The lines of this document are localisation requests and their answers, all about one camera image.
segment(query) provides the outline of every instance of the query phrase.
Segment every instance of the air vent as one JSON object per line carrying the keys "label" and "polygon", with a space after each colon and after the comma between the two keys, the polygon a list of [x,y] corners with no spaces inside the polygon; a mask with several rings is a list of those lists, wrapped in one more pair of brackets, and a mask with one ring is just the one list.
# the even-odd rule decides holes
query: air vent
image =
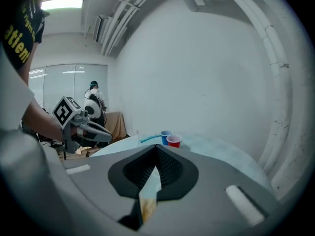
{"label": "air vent", "polygon": [[105,27],[108,22],[108,17],[106,16],[97,16],[93,31],[93,40],[95,42],[100,42],[105,31]]}

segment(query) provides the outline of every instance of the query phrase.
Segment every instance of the floor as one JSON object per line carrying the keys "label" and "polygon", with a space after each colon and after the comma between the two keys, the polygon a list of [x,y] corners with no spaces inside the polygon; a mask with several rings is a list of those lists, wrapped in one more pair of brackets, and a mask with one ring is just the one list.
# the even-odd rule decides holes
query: floor
{"label": "floor", "polygon": [[[128,138],[128,136],[124,137],[124,138],[116,138],[113,141],[110,142],[110,144],[113,144],[115,142],[118,142],[122,139]],[[67,160],[73,160],[73,159],[78,159],[78,158],[83,158],[83,157],[87,157],[87,153],[89,156],[93,155],[94,153],[98,152],[101,148],[98,147],[94,147],[94,148],[89,148],[89,149],[84,149],[81,151],[81,154],[70,154],[70,153],[66,153],[66,159]],[[64,161],[63,158],[63,151],[58,151],[58,155],[61,161]]]}

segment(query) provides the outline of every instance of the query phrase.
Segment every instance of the red cup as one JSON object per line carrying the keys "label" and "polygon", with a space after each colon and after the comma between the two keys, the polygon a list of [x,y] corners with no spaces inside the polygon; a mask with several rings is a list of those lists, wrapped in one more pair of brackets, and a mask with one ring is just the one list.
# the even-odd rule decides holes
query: red cup
{"label": "red cup", "polygon": [[169,146],[179,148],[182,137],[180,135],[170,135],[166,139]]}

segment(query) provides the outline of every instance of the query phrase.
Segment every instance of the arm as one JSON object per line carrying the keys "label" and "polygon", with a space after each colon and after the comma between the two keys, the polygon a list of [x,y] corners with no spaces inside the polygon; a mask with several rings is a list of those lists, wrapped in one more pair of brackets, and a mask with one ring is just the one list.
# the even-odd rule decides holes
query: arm
{"label": "arm", "polygon": [[[29,59],[18,72],[20,77],[27,85],[29,85],[29,72],[37,46],[38,43],[34,43],[34,47],[32,49]],[[27,126],[29,126],[35,132],[50,139],[56,139],[60,142],[63,142],[63,131],[59,126],[57,120],[48,113],[46,113],[41,108],[41,106],[36,102],[35,99],[33,100],[33,102],[30,103],[29,107],[26,109],[22,120]],[[75,134],[76,127],[74,126],[71,128],[71,135]]]}

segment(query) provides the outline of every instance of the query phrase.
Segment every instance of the frosted glass wall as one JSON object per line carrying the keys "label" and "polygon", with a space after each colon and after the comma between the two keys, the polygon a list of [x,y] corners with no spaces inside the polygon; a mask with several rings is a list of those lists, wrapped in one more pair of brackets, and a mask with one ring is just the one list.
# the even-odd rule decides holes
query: frosted glass wall
{"label": "frosted glass wall", "polygon": [[97,81],[108,107],[107,66],[93,64],[64,64],[30,71],[29,87],[36,101],[48,113],[63,96],[70,96],[83,107],[84,93],[90,82]]}

